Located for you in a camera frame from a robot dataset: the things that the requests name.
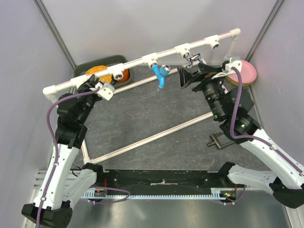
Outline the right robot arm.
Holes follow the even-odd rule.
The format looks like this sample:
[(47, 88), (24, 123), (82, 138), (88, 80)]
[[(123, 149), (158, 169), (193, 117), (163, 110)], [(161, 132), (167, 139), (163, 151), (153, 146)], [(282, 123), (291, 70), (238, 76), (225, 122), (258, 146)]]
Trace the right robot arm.
[(254, 102), (248, 90), (239, 85), (227, 92), (223, 79), (216, 77), (219, 68), (206, 64), (199, 64), (196, 71), (184, 66), (179, 66), (177, 70), (181, 88), (198, 83), (192, 90), (203, 93), (214, 121), (221, 123), (219, 127), (223, 134), (253, 153), (270, 169), (256, 171), (226, 162), (219, 170), (218, 183), (223, 187), (234, 183), (258, 188), (289, 208), (302, 206), (304, 166), (280, 148), (249, 115)]

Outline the blue plastic faucet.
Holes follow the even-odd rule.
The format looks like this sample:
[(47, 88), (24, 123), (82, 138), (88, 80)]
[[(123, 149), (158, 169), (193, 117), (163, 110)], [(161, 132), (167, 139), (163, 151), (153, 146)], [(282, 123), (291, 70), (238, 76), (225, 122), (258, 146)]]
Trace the blue plastic faucet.
[(171, 67), (169, 65), (161, 65), (157, 64), (152, 65), (152, 71), (155, 73), (157, 80), (159, 81), (158, 91), (164, 88), (165, 78), (171, 72)]

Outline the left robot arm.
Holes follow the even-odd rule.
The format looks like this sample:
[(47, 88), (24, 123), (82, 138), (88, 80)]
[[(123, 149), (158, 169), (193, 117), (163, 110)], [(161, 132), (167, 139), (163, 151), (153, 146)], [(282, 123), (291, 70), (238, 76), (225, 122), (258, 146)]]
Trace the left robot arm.
[(85, 121), (95, 103), (101, 101), (101, 84), (94, 75), (79, 86), (76, 94), (66, 93), (47, 111), (47, 126), (53, 138), (53, 151), (47, 173), (32, 203), (25, 204), (21, 214), (37, 228), (66, 228), (73, 208), (92, 185), (99, 187), (104, 175), (98, 165), (87, 163), (67, 187), (72, 163), (81, 149), (87, 128)]

